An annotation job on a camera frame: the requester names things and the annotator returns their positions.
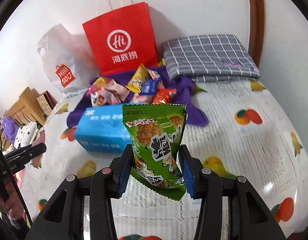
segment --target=white fabric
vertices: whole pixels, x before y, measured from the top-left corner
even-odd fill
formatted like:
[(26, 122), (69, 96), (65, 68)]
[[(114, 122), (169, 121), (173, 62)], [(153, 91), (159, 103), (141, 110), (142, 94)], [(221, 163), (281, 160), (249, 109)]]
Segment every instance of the white fabric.
[(35, 136), (36, 130), (37, 130), (36, 122), (30, 122), (18, 128), (14, 143), (16, 149), (29, 145), (32, 141), (32, 138)]
[(11, 144), (11, 145), (8, 147), (8, 149), (7, 149), (6, 151), (3, 152), (3, 155), (5, 155), (5, 154), (7, 154), (7, 153), (10, 153), (10, 152), (12, 152), (12, 151), (15, 151), (15, 150), (16, 150), (16, 148), (14, 147), (13, 144)]
[(32, 144), (32, 143), (33, 143), (33, 141), (36, 139), (37, 134), (38, 134), (38, 131), (39, 131), (39, 129), (38, 129), (38, 128), (36, 128), (36, 130), (34, 131), (34, 134), (33, 134), (33, 136), (32, 136), (31, 141), (29, 142), (29, 144)]
[[(252, 92), (249, 81), (232, 83), (200, 83), (208, 91), (192, 97), (192, 102), (209, 118), (206, 127), (187, 125), (183, 144), (191, 155), (204, 161), (211, 155), (219, 157), (227, 171), (244, 175), (255, 187), (269, 209), (285, 198), (294, 200), (294, 214), (288, 222), (281, 221), (286, 237), (308, 215), (308, 157), (304, 149), (294, 156), (290, 120), (268, 90)], [(46, 122), (46, 146), (42, 168), (28, 166), (23, 179), (22, 194), (32, 217), (39, 210), (37, 201), (49, 199), (69, 174), (76, 174), (86, 160), (97, 170), (108, 167), (116, 154), (91, 153), (76, 141), (60, 140), (67, 128), (68, 113), (55, 114), (65, 103), (73, 111), (82, 95), (64, 98)], [(236, 123), (234, 114), (252, 108), (262, 125)], [(200, 200), (186, 193), (181, 201), (173, 201), (140, 184), (130, 176), (126, 192), (112, 200), (118, 237), (129, 234), (155, 235), (163, 240), (192, 240), (198, 220)], [(227, 199), (223, 200), (222, 238), (227, 239)], [(84, 235), (89, 231), (89, 198), (85, 202)]]

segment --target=black cable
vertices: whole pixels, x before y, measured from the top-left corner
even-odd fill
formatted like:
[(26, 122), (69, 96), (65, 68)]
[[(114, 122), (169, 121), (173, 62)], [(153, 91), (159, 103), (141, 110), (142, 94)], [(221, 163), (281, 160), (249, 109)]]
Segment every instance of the black cable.
[(16, 183), (16, 181), (15, 181), (15, 179), (14, 179), (14, 176), (13, 176), (13, 174), (12, 174), (12, 172), (11, 172), (9, 166), (8, 166), (8, 163), (7, 163), (7, 161), (6, 161), (6, 159), (5, 159), (4, 155), (3, 155), (3, 153), (2, 153), (1, 151), (0, 151), (0, 160), (1, 160), (1, 163), (4, 165), (4, 168), (6, 169), (6, 171), (7, 171), (7, 173), (8, 173), (8, 176), (9, 176), (10, 180), (11, 180), (12, 183), (13, 183), (13, 186), (14, 186), (14, 188), (15, 188), (15, 190), (16, 190), (16, 192), (17, 192), (17, 195), (18, 195), (18, 197), (19, 197), (19, 199), (20, 199), (20, 202), (21, 202), (22, 205), (23, 205), (23, 208), (24, 208), (24, 210), (25, 210), (25, 214), (27, 215), (27, 218), (28, 218), (28, 222), (29, 222), (30, 226), (32, 226), (32, 223), (33, 223), (33, 222), (32, 222), (32, 219), (31, 219), (31, 217), (30, 217), (30, 215), (29, 215), (29, 211), (28, 211), (28, 209), (27, 209), (27, 206), (26, 206), (26, 204), (25, 204), (25, 201), (24, 201), (24, 199), (23, 199), (23, 196), (22, 196), (22, 194), (21, 194), (21, 192), (20, 192), (20, 190), (19, 190), (19, 188), (18, 188), (18, 186), (17, 186), (17, 183)]
[(3, 143), (1, 142), (1, 152), (3, 152)]

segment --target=blue tissue box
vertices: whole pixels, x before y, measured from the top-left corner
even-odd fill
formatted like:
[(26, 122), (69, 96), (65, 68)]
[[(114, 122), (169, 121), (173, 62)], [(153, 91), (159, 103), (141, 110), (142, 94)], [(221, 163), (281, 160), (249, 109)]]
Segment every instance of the blue tissue box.
[(88, 151), (123, 153), (131, 144), (129, 132), (123, 125), (123, 104), (89, 107), (79, 120), (75, 139)]

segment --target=red paper bag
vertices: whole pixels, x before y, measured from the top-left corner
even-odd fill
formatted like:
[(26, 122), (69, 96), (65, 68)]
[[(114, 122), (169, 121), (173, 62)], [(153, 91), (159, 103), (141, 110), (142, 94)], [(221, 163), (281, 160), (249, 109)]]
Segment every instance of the red paper bag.
[(83, 24), (102, 75), (157, 66), (158, 57), (148, 4), (129, 5)]

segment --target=haidilao logo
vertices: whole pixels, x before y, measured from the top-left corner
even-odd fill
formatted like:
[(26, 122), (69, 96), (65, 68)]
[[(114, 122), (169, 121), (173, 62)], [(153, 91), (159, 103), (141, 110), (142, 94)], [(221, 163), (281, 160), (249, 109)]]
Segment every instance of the haidilao logo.
[(108, 47), (117, 53), (127, 51), (131, 43), (130, 35), (123, 30), (114, 30), (107, 36)]

